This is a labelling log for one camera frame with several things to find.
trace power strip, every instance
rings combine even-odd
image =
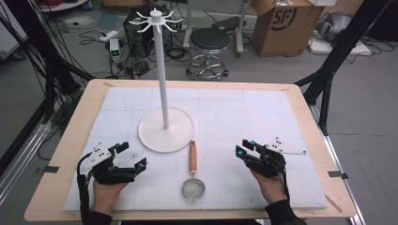
[[[117,31],[111,31],[108,34],[106,34],[106,37],[99,37],[100,40],[102,41],[107,41],[109,38],[112,38],[113,36],[117,35]]]

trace black metal frame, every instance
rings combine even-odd
[[[56,98],[55,88],[58,88],[58,91],[62,94],[71,94],[75,92],[80,85],[74,81],[70,74],[71,72],[87,81],[95,79],[94,76],[75,67],[60,56],[41,24],[36,11],[30,5],[30,1],[5,0],[4,2],[28,36],[29,41],[33,43],[43,59],[44,71],[41,69],[40,71],[45,74],[46,84],[45,99],[32,115],[23,130],[19,133],[17,138],[13,141],[6,153],[0,158],[0,176],[3,175],[8,165],[18,154],[20,148],[23,146],[35,126],[39,123],[40,119],[43,118],[41,123],[45,124],[54,114],[54,102]],[[0,22],[7,28],[6,21],[0,20]],[[8,31],[15,37],[19,44],[26,49],[27,43],[18,37],[18,34],[14,32],[13,28],[9,28]],[[27,54],[32,64],[34,66],[35,64],[37,65],[35,59],[33,59],[29,53]]]
[[[295,82],[298,86],[310,83],[308,89],[303,94],[309,105],[315,105],[316,99],[322,93],[319,126],[324,135],[328,135],[327,120],[333,77],[352,49],[355,48],[362,35],[370,27],[371,23],[384,11],[390,1],[364,0],[321,68],[310,76]]]

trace cardboard box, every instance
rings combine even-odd
[[[289,3],[283,7],[273,0],[251,1],[258,13],[252,45],[260,57],[301,54],[325,9],[307,0]]]
[[[103,0],[103,5],[106,7],[149,6],[150,3],[150,0]]]

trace wooden handle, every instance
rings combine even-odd
[[[190,142],[190,171],[196,173],[196,142]]]

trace paper sheet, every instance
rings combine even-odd
[[[148,161],[146,171],[122,191],[115,210],[264,208],[267,202],[249,169],[235,156],[235,145],[241,145],[243,139],[265,144],[281,137],[307,150],[284,92],[169,88],[167,95],[169,106],[186,111],[194,121],[198,160],[195,177],[205,183],[205,195],[192,203],[181,193],[182,184],[191,178],[188,145],[177,152],[161,154],[140,142],[137,128],[141,118],[161,107],[159,89],[112,87],[82,156],[98,142],[109,147],[129,142],[130,148],[116,155],[114,164],[123,168],[133,167],[142,158]],[[310,156],[284,157],[292,207],[327,207]],[[79,210],[76,181],[71,182],[64,210]]]

